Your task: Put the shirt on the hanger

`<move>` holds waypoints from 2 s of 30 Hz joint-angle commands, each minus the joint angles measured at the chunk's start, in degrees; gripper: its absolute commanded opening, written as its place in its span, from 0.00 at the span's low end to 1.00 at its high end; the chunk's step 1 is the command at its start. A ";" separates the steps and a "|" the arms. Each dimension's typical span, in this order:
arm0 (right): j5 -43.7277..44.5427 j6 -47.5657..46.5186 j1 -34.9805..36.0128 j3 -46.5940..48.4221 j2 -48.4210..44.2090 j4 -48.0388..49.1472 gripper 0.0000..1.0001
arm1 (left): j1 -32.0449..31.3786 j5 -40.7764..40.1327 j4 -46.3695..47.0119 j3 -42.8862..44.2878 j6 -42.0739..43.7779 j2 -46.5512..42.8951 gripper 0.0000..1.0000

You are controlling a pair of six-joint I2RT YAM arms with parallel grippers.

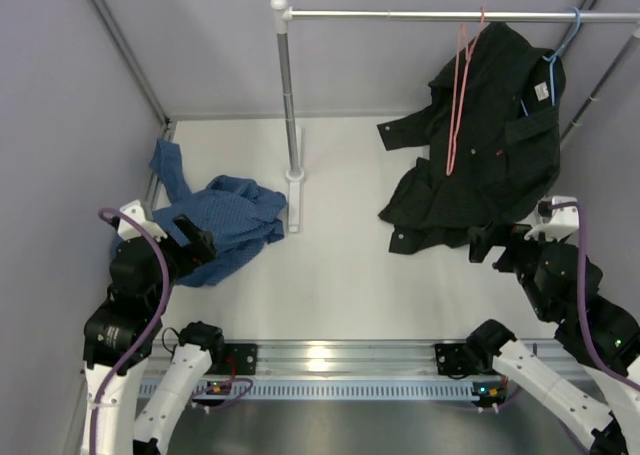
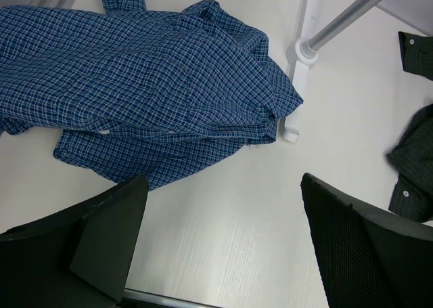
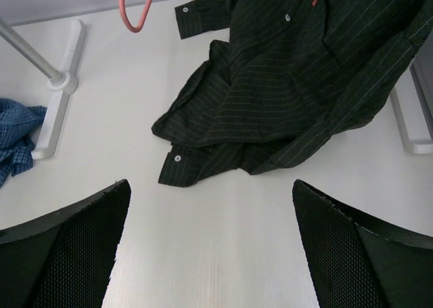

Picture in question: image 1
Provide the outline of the blue plaid shirt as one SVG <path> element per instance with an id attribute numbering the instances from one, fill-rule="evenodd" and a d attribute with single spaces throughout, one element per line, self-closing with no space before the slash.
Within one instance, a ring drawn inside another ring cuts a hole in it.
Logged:
<path id="1" fill-rule="evenodd" d="M 205 188 L 193 191 L 187 184 L 180 146 L 166 140 L 156 143 L 150 168 L 164 185 L 170 205 L 153 211 L 153 220 L 184 247 L 189 240 L 175 225 L 179 215 L 212 234 L 215 258 L 175 281 L 178 286 L 215 286 L 234 274 L 268 244 L 284 238 L 279 219 L 285 196 L 252 179 L 227 175 L 214 177 Z"/>

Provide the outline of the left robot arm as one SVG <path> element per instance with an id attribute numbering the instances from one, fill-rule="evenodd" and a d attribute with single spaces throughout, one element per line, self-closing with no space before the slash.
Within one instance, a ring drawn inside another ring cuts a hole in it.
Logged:
<path id="1" fill-rule="evenodd" d="M 220 328 L 189 323 L 142 412 L 138 391 L 176 281 L 216 256 L 211 233 L 179 215 L 180 245 L 140 208 L 103 208 L 122 242 L 109 265 L 107 297 L 84 326 L 86 415 L 83 454 L 164 454 L 201 377 L 226 361 Z"/>

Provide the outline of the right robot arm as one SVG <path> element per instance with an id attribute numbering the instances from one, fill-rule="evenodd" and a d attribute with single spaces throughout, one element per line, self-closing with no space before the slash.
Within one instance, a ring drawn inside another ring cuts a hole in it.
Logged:
<path id="1" fill-rule="evenodd" d="M 489 319 L 465 340 L 465 359 L 479 373 L 512 379 L 571 431 L 591 454 L 639 451 L 639 324 L 599 293 L 598 266 L 563 241 L 527 238 L 525 225 L 491 224 L 469 235 L 469 260 L 503 252 L 493 267 L 512 273 L 536 317 L 555 325 L 555 340 L 604 396 L 589 396 L 549 368 L 502 323 Z"/>

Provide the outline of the pink wire hanger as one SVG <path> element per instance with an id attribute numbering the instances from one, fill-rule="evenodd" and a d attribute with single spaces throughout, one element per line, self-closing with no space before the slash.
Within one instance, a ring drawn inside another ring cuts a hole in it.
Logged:
<path id="1" fill-rule="evenodd" d="M 467 25 L 459 25 L 457 36 L 457 53 L 454 59 L 453 92 L 451 99 L 451 114 L 448 132 L 447 157 L 445 165 L 445 175 L 451 176 L 455 170 L 458 135 L 461 128 L 462 114 L 464 110 L 467 80 L 470 72 L 470 65 L 476 45 L 484 28 L 486 19 L 485 7 L 480 10 L 478 33 L 470 40 L 467 33 Z"/>

